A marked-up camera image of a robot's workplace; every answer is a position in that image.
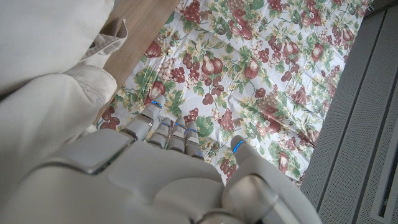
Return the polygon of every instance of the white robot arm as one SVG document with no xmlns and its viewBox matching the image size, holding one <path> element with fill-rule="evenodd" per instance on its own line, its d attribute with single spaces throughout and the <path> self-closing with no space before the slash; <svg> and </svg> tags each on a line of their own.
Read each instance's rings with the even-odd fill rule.
<svg viewBox="0 0 398 224">
<path fill-rule="evenodd" d="M 195 123 L 165 118 L 143 142 L 164 103 L 158 96 L 120 132 L 99 130 L 37 164 L 0 223 L 321 223 L 241 136 L 231 141 L 239 169 L 226 186 L 203 161 Z"/>
</svg>

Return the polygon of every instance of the vent slot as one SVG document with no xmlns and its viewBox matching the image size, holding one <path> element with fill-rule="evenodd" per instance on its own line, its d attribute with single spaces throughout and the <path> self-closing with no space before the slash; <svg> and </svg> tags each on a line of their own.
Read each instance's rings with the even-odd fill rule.
<svg viewBox="0 0 398 224">
<path fill-rule="evenodd" d="M 384 191 L 383 199 L 380 206 L 379 216 L 384 218 L 384 214 L 386 213 L 386 208 L 388 204 L 388 199 L 391 192 L 392 183 L 396 174 L 397 163 L 398 163 L 398 154 L 397 154 L 398 146 L 396 146 L 396 153 L 394 155 L 394 161 L 392 162 L 392 167 L 390 169 L 390 175 L 388 178 L 386 190 Z"/>
<path fill-rule="evenodd" d="M 391 223 L 398 196 L 398 118 L 392 132 L 390 145 L 384 160 L 379 185 L 370 213 L 370 218 L 381 223 Z"/>
</svg>

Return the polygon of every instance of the beige fabric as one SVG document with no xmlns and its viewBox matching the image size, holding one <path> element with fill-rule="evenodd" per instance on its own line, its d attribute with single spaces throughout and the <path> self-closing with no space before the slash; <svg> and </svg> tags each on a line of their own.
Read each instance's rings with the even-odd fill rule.
<svg viewBox="0 0 398 224">
<path fill-rule="evenodd" d="M 85 55 L 114 0 L 0 1 L 0 95 Z"/>
<path fill-rule="evenodd" d="M 94 131 L 86 129 L 117 87 L 102 68 L 127 37 L 124 21 L 116 37 L 98 34 L 112 6 L 110 0 L 0 3 L 0 29 L 10 28 L 0 39 L 0 95 L 7 93 L 0 101 L 0 178 L 6 180 L 0 204 L 41 159 Z"/>
</svg>

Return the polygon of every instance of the floral tablecloth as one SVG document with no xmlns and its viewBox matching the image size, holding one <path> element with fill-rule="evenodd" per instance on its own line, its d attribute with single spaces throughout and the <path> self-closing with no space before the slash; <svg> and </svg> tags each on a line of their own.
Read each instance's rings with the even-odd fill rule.
<svg viewBox="0 0 398 224">
<path fill-rule="evenodd" d="M 299 182 L 368 4 L 181 1 L 97 128 L 120 130 L 164 94 L 160 115 L 196 121 L 205 160 L 224 181 L 240 134 Z"/>
</svg>

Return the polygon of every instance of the wooden table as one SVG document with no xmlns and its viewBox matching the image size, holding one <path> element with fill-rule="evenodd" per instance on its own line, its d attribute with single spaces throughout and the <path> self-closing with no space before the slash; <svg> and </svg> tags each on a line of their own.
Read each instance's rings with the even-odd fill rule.
<svg viewBox="0 0 398 224">
<path fill-rule="evenodd" d="M 179 0 L 120 0 L 115 6 L 101 31 L 104 34 L 116 35 L 122 19 L 126 19 L 127 40 L 110 56 L 104 67 L 118 84 L 115 94 L 138 64 L 178 2 Z M 95 123 L 108 105 L 109 102 L 100 109 Z"/>
</svg>

